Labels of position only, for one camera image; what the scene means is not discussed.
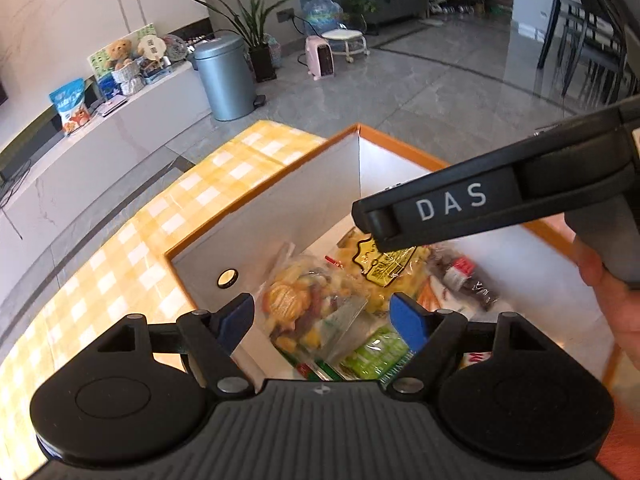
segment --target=black plant pot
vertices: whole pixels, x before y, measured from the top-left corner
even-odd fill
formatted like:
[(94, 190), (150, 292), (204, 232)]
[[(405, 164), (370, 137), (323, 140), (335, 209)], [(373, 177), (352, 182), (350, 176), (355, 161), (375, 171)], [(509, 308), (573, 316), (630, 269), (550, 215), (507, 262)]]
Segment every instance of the black plant pot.
[(276, 71), (271, 62), (269, 45), (263, 43), (261, 46), (253, 46), (249, 49), (251, 64), (254, 66), (255, 80), (258, 83), (276, 79)]

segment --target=metal grommet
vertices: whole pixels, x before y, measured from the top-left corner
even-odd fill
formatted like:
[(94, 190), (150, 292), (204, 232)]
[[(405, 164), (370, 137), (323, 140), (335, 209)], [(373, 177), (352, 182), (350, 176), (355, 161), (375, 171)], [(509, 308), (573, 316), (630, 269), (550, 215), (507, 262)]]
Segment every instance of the metal grommet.
[(399, 394), (416, 394), (424, 388), (424, 383), (415, 377), (400, 377), (393, 384)]
[(217, 386), (221, 392), (226, 394), (239, 394), (249, 387), (249, 383), (242, 377), (225, 377), (218, 381)]
[(237, 269), (227, 269), (222, 274), (218, 276), (218, 287), (219, 288), (229, 288), (238, 280), (238, 270)]

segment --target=ribbed black surface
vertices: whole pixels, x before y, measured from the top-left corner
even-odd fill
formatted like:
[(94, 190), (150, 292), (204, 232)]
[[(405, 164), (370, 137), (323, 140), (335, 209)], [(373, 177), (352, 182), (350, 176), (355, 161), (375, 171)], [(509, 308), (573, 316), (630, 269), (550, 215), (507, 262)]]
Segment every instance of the ribbed black surface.
[(513, 471), (468, 455), (420, 404), (377, 383), (270, 381), (251, 400), (224, 402), (186, 446), (129, 470), (78, 470), (50, 462), (34, 480), (611, 478), (597, 464)]

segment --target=power outlet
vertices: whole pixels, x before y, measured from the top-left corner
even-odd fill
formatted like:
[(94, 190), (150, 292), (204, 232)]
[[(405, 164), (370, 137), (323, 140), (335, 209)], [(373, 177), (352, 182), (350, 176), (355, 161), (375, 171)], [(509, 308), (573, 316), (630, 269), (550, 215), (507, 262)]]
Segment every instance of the power outlet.
[(279, 10), (276, 12), (276, 18), (278, 19), (278, 23), (288, 22), (289, 20), (293, 20), (293, 7), (289, 7), (289, 9)]

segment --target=yellow cartoon label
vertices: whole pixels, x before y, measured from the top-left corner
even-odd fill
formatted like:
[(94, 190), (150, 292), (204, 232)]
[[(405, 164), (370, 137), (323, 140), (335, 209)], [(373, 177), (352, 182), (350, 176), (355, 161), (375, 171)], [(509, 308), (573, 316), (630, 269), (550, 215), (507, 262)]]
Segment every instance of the yellow cartoon label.
[(396, 279), (414, 255), (415, 247), (381, 253), (372, 237), (358, 242), (358, 252), (353, 262), (361, 269), (364, 277), (379, 286), (387, 286)]

